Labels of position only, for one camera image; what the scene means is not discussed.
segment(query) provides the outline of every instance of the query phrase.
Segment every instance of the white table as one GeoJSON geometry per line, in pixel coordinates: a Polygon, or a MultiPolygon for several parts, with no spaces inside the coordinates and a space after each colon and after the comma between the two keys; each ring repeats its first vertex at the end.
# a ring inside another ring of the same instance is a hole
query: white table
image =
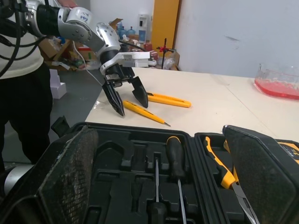
{"type": "MultiPolygon", "coordinates": [[[[256,89],[254,79],[171,70],[134,68],[147,92],[160,93],[191,101],[182,108],[149,102],[147,110],[171,125],[125,109],[120,116],[102,91],[86,122],[221,133],[224,125],[252,129],[273,138],[299,142],[299,101],[267,96],[256,89]]],[[[124,83],[116,88],[122,100],[139,105],[132,90],[124,83]]]]}

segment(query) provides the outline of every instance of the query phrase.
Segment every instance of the person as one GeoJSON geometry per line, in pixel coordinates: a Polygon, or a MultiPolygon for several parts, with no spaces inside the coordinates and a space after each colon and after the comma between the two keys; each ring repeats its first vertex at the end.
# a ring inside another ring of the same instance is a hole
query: person
{"type": "MultiPolygon", "coordinates": [[[[15,38],[5,37],[11,43],[16,41],[15,38]]],[[[35,41],[33,35],[26,33],[21,38],[21,45],[35,41]]],[[[19,48],[16,58],[26,55],[31,49],[32,47],[19,48]]],[[[14,47],[0,44],[0,54],[5,57],[10,58],[13,50],[14,47]]],[[[0,59],[0,70],[7,62],[0,59]]],[[[52,103],[50,70],[36,48],[30,56],[14,61],[0,77],[0,153],[2,154],[4,147],[5,124],[9,121],[18,133],[24,154],[35,164],[50,144],[48,132],[52,103]]],[[[1,156],[0,173],[4,171],[1,156]]]]}

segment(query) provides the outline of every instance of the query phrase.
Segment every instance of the blue bottle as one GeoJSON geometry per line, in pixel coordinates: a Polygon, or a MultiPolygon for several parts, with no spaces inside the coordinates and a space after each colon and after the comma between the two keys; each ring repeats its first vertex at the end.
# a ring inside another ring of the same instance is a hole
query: blue bottle
{"type": "Polygon", "coordinates": [[[120,30],[116,27],[116,34],[120,37],[120,30]]]}
{"type": "Polygon", "coordinates": [[[120,30],[120,40],[122,40],[122,35],[126,34],[127,31],[125,30],[125,27],[122,27],[122,29],[120,30]]]}
{"type": "Polygon", "coordinates": [[[127,31],[127,36],[129,35],[135,35],[135,30],[133,30],[133,27],[127,31]]]}
{"type": "Polygon", "coordinates": [[[116,27],[117,27],[118,30],[121,30],[121,28],[122,28],[122,22],[118,22],[116,24],[116,27]]]}

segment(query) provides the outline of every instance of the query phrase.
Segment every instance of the black screwdriver handle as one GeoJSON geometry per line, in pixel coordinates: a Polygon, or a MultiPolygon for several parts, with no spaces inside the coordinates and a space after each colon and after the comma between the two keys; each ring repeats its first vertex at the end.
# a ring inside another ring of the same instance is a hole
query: black screwdriver handle
{"type": "Polygon", "coordinates": [[[161,202],[155,202],[150,205],[150,223],[151,224],[165,224],[167,209],[161,202]]]}
{"type": "Polygon", "coordinates": [[[171,136],[166,142],[166,154],[171,168],[171,177],[174,179],[185,178],[183,169],[184,151],[179,139],[171,136]]]}

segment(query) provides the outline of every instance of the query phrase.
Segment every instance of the gray floor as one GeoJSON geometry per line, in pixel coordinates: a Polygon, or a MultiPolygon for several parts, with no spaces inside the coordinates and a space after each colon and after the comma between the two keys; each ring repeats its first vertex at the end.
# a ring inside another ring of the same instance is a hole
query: gray floor
{"type": "MultiPolygon", "coordinates": [[[[85,71],[59,72],[60,81],[66,83],[67,93],[59,100],[54,100],[51,113],[51,124],[57,118],[65,116],[70,126],[85,121],[94,102],[100,94],[101,86],[85,71]]],[[[50,130],[50,141],[58,136],[50,130]]],[[[2,152],[3,160],[8,163],[28,163],[22,152],[18,135],[9,123],[5,125],[5,143],[2,152]]]]}

